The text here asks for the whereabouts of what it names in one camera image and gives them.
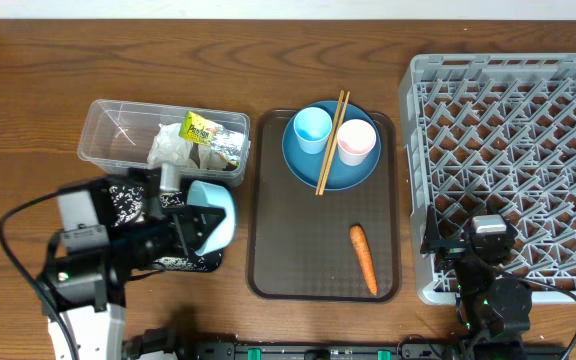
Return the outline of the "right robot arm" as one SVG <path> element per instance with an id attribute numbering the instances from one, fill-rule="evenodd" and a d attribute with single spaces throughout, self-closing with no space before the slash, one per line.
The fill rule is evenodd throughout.
<path id="1" fill-rule="evenodd" d="M 489 210 L 471 218 L 460 238 L 447 240 L 439 231 L 435 208 L 427 207 L 420 252 L 457 279 L 457 316 L 468 335 L 442 351 L 443 359 L 525 359 L 521 335 L 530 329 L 532 290 L 503 277 L 498 268 L 510 256 L 517 231 Z"/>

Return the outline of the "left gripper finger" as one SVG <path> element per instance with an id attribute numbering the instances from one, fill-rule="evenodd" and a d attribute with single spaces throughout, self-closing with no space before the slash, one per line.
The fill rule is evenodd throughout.
<path id="1" fill-rule="evenodd" d="M 226 212 L 223 208 L 199 205 L 181 205 L 170 208 L 170 213 L 181 217 L 182 219 L 194 220 L 223 220 L 226 218 Z"/>
<path id="2" fill-rule="evenodd" d="M 208 227 L 206 222 L 198 217 L 192 219 L 174 217 L 173 223 L 184 253 L 197 255 L 199 249 L 207 241 Z"/>

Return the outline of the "light blue rice bowl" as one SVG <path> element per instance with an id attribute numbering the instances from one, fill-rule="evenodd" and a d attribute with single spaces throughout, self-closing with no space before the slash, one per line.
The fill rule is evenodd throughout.
<path id="1" fill-rule="evenodd" d="M 230 192 L 223 186 L 195 180 L 191 183 L 187 204 L 196 211 L 203 228 L 195 253 L 199 256 L 227 247 L 234 238 L 236 209 Z"/>

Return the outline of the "green yellow snack wrapper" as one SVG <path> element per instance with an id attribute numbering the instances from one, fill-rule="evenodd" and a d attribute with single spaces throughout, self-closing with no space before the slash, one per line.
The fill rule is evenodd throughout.
<path id="1" fill-rule="evenodd" d="M 233 166 L 238 166 L 240 163 L 244 144 L 243 133 L 229 130 L 217 122 L 188 111 L 182 122 L 179 136 L 193 143 L 210 147 Z"/>

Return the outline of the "white tissue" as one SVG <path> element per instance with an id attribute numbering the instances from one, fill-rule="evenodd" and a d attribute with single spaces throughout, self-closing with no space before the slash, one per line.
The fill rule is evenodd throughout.
<path id="1" fill-rule="evenodd" d="M 218 170 L 228 167 L 228 162 L 207 145 L 191 142 L 179 135 L 181 123 L 161 125 L 154 137 L 147 157 L 151 168 L 170 163 L 181 168 Z"/>

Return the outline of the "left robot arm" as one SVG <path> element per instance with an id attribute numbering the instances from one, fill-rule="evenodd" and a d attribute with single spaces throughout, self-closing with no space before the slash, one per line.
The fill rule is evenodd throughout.
<path id="1" fill-rule="evenodd" d="M 210 182 L 160 187 L 160 174 L 131 170 L 64 187 L 62 230 L 50 240 L 38 286 L 59 359 L 183 359 L 172 329 L 124 341 L 125 286 L 168 271 L 210 273 L 234 237 L 228 189 Z"/>

